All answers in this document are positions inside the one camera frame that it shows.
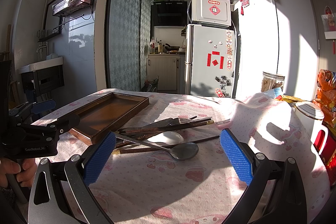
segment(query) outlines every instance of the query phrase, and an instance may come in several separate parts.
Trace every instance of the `frying pan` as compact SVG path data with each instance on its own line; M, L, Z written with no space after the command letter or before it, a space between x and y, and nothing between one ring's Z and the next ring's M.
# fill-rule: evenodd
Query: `frying pan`
M171 46L169 44L166 43L167 46L165 46L167 51L178 51L180 46Z

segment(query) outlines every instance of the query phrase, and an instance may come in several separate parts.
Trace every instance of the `black wire rack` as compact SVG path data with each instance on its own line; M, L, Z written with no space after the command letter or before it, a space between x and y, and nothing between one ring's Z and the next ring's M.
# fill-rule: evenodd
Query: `black wire rack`
M52 15L66 17L83 8L93 5L94 0L63 0L56 4L52 10Z

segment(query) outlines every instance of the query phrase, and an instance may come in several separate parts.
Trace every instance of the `fingernail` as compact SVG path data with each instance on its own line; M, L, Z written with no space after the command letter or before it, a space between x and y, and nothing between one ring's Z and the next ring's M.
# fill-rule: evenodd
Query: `fingernail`
M13 171L17 174L21 172L21 166L19 164L17 164L16 162L12 162L12 168Z

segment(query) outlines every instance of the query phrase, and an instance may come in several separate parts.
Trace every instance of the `wooden tray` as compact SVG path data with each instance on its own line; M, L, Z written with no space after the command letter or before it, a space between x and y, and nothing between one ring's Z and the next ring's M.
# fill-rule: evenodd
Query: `wooden tray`
M149 105L148 97L109 93L75 109L81 121L69 133L87 145L96 144L108 132L121 128L130 118Z

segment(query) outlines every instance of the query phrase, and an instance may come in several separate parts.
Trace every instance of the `metal spoon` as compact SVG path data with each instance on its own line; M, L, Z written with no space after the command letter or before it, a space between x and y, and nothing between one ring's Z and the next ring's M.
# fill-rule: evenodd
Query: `metal spoon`
M176 158L177 160L189 160L195 157L196 154L198 153L198 145L195 143L180 143L178 145L175 145L173 148L164 148L162 146L154 145L151 143L145 143L142 141L138 141L138 140L120 135L120 134L115 134L115 136L118 139L122 139L122 140L129 141L132 143L138 143L138 144L142 144L142 145L149 146L152 148L167 151L168 153L172 155L173 158Z

